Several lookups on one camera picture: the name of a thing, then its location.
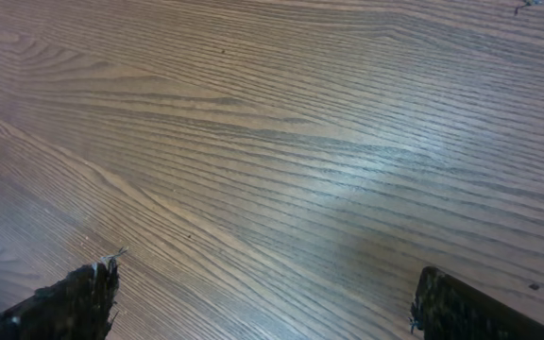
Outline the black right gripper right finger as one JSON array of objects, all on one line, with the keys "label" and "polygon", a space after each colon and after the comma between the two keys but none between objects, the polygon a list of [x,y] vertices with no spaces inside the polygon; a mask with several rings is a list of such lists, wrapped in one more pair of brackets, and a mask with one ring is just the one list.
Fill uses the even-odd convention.
[{"label": "black right gripper right finger", "polygon": [[410,314],[424,340],[544,340],[544,324],[434,266],[422,269]]}]

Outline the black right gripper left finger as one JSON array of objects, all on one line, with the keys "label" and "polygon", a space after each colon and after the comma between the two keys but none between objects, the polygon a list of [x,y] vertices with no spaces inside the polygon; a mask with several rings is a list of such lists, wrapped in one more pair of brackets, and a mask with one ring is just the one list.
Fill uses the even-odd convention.
[{"label": "black right gripper left finger", "polygon": [[85,264],[0,312],[0,340],[106,339],[120,285],[117,259],[126,252]]}]

